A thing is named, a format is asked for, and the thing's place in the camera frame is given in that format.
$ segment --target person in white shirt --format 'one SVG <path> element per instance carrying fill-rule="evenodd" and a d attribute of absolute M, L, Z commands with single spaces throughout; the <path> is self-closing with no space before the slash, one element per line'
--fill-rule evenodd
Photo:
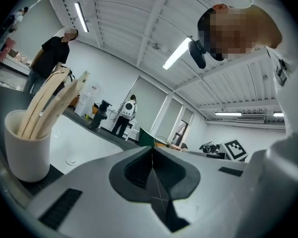
<path fill-rule="evenodd" d="M 287 135 L 298 132 L 298 26 L 280 0 L 253 0 L 247 8 L 216 4 L 200 18 L 198 34 L 206 50 L 224 58 L 266 46 Z"/>
<path fill-rule="evenodd" d="M 0 36 L 0 51 L 5 44 L 10 33 L 15 32 L 18 29 L 19 24 L 23 20 L 23 16 L 28 12 L 29 8 L 24 7 L 19 11 L 13 13 L 8 17 L 8 19 L 3 23 L 2 31 Z"/>
<path fill-rule="evenodd" d="M 135 118 L 136 112 L 137 112 L 137 100 L 136 100 L 136 96 L 133 94 L 130 97 L 130 100 L 123 103 L 119 111 L 119 117 L 111 133 L 113 135 L 116 135 L 118 128 L 121 126 L 118 137 L 122 138 L 129 121 Z"/>

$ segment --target person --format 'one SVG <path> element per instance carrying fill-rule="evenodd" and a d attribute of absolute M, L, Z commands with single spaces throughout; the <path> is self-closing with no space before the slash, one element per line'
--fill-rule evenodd
<path fill-rule="evenodd" d="M 23 20 L 23 16 L 28 12 L 29 8 L 24 7 L 19 11 L 10 15 L 3 25 L 1 26 L 1 36 L 0 36 L 0 51 L 3 48 L 10 33 L 15 32 L 18 29 L 19 24 Z"/>
<path fill-rule="evenodd" d="M 253 0 L 247 8 L 216 4 L 199 19 L 198 36 L 224 58 L 266 46 L 286 133 L 298 132 L 298 26 L 280 0 Z"/>
<path fill-rule="evenodd" d="M 52 37 L 42 45 L 42 49 L 34 58 L 31 64 L 31 71 L 26 80 L 23 91 L 35 95 L 45 80 L 50 76 L 54 67 L 55 71 L 61 68 L 63 63 L 66 63 L 70 53 L 69 41 L 75 40 L 78 36 L 77 29 L 69 29 L 63 37 Z"/>
<path fill-rule="evenodd" d="M 122 105 L 122 108 L 119 111 L 119 117 L 117 119 L 117 122 L 113 130 L 111 131 L 111 134 L 116 135 L 118 128 L 121 126 L 118 137 L 122 138 L 129 121 L 135 118 L 136 112 L 137 112 L 137 100 L 136 100 L 136 96 L 133 94 L 130 97 L 130 100 L 126 101 Z"/>

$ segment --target wooden stick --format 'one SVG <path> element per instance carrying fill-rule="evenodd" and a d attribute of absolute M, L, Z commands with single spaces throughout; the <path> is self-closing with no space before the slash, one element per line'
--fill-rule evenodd
<path fill-rule="evenodd" d="M 67 77 L 69 71 L 70 69 L 63 68 L 61 71 L 52 73 L 47 78 L 41 89 L 33 97 L 27 111 L 25 112 L 21 121 L 18 136 L 27 139 L 30 138 L 33 128 L 39 119 L 40 113 L 62 80 Z"/>
<path fill-rule="evenodd" d="M 78 80 L 63 88 L 50 102 L 39 118 L 30 139 L 42 138 L 51 132 L 53 125 L 73 98 L 83 89 L 89 73 L 85 71 Z"/>

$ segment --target man in black t-shirt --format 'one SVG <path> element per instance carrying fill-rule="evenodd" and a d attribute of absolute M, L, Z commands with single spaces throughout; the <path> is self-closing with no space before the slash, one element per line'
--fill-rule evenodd
<path fill-rule="evenodd" d="M 31 71 L 26 80 L 23 91 L 35 95 L 44 81 L 50 76 L 54 67 L 59 70 L 63 63 L 66 63 L 70 53 L 69 41 L 75 40 L 78 36 L 77 29 L 69 29 L 64 37 L 52 37 L 42 45 L 42 49 L 34 58 Z"/>

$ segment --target wooden spatula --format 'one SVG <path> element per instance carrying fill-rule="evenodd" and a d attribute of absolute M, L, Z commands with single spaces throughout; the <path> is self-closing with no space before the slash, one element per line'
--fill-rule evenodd
<path fill-rule="evenodd" d="M 62 70 L 54 72 L 47 78 L 41 89 L 33 97 L 27 111 L 25 112 L 18 131 L 18 136 L 27 139 L 30 138 L 34 126 L 39 119 L 40 113 L 56 88 L 63 79 L 67 77 L 69 71 L 70 69 L 64 67 Z"/>
<path fill-rule="evenodd" d="M 63 88 L 50 102 L 42 116 L 39 118 L 30 139 L 38 139 L 51 132 L 53 125 L 73 98 L 83 89 L 89 73 L 85 71 L 78 80 Z"/>

